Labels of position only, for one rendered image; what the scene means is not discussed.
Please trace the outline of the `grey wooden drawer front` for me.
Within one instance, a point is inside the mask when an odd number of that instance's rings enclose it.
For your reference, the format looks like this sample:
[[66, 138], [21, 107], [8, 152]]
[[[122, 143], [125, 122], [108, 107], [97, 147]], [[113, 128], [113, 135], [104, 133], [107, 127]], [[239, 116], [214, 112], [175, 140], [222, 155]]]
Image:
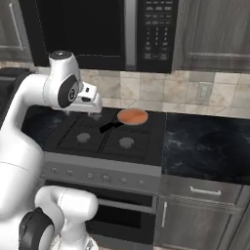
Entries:
[[[189, 187], [212, 191], [220, 190], [222, 192], [222, 195], [212, 196], [193, 193], [189, 190]], [[160, 184], [160, 193], [165, 196], [194, 198], [232, 205], [236, 205], [240, 201], [240, 194], [242, 193], [242, 190], [243, 185], [205, 181], [169, 175], [162, 175]]]

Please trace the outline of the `grey wooden wall cupboard door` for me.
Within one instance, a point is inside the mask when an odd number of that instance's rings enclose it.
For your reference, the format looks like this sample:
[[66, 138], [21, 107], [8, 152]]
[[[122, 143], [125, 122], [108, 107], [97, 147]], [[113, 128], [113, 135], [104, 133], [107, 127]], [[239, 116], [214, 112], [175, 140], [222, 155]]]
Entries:
[[[10, 3], [14, 4], [14, 10], [24, 51], [19, 49], [19, 42], [9, 9]], [[32, 61], [32, 55], [29, 49], [19, 0], [0, 0], [0, 61]]]
[[179, 0], [173, 68], [250, 73], [250, 0]]

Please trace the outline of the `black gas hob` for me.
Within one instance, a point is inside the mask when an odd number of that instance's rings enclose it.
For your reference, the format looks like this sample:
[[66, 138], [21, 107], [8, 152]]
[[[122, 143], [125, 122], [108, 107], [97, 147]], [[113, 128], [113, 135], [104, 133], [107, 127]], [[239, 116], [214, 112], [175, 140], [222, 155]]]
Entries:
[[105, 107], [92, 117], [71, 113], [49, 136], [48, 152], [160, 166], [166, 114], [149, 111], [138, 126], [119, 125], [120, 108]]

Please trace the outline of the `grey wooden base cupboard door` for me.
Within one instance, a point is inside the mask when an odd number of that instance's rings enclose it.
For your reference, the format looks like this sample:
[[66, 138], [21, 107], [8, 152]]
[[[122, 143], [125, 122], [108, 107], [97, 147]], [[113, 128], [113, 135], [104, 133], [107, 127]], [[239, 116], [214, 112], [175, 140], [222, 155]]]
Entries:
[[[167, 201], [165, 227], [161, 227]], [[242, 210], [192, 199], [160, 196], [154, 244], [171, 250], [229, 250]]]

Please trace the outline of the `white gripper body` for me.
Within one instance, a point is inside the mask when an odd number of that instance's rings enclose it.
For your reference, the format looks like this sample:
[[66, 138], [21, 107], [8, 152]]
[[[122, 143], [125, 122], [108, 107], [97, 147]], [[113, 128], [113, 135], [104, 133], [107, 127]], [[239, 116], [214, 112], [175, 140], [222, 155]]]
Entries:
[[73, 112], [87, 112], [87, 113], [101, 113], [103, 109], [102, 98], [96, 94], [92, 102], [88, 102], [85, 97], [78, 97], [70, 106], [65, 110]]

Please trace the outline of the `black microwave oven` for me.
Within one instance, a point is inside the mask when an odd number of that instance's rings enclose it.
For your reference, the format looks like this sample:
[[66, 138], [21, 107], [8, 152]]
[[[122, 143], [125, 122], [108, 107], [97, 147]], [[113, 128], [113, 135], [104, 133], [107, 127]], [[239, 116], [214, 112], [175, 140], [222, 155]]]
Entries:
[[126, 67], [124, 0], [19, 0], [32, 59], [69, 51], [84, 69], [169, 73], [179, 0], [136, 0], [136, 66]]

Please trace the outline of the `pale wall socket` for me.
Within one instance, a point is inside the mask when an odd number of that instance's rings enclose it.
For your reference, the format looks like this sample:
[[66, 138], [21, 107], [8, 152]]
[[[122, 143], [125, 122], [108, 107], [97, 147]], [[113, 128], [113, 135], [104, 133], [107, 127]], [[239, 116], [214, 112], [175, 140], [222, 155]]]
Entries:
[[199, 102], [207, 102], [210, 98], [212, 91], [212, 84], [206, 82], [200, 82], [197, 91], [197, 100]]

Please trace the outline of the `grey wooden corner cupboard panel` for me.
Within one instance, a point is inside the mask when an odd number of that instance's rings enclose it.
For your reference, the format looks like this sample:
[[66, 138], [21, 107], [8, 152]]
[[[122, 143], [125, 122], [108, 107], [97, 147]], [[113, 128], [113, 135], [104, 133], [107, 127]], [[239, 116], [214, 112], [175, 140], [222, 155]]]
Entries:
[[250, 186], [244, 186], [240, 194], [244, 212], [233, 236], [229, 250], [250, 250]]

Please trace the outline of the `grey oven control panel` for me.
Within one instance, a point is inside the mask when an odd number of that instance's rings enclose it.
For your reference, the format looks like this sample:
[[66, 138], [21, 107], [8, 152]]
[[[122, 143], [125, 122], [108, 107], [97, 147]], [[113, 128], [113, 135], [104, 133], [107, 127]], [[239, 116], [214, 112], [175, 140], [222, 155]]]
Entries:
[[[58, 174], [52, 174], [50, 172], [51, 167], [57, 168]], [[71, 170], [73, 175], [68, 176], [66, 170]], [[43, 173], [47, 179], [59, 182], [158, 194], [161, 168], [137, 163], [46, 152]], [[94, 179], [87, 179], [87, 173], [93, 173]], [[109, 183], [103, 181], [103, 174], [110, 176]], [[126, 178], [127, 184], [121, 184], [120, 178]], [[139, 180], [145, 182], [143, 187], [138, 186]]]

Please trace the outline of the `black saucepan with orange marinade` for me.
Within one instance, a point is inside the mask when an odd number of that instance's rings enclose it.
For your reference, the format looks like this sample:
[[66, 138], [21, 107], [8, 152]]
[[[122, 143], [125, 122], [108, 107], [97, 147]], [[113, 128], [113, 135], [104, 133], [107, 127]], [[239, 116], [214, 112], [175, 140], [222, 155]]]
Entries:
[[118, 111], [114, 118], [100, 127], [100, 132], [104, 133], [112, 128], [123, 125], [138, 126], [143, 125], [148, 120], [148, 113], [140, 108], [125, 108]]

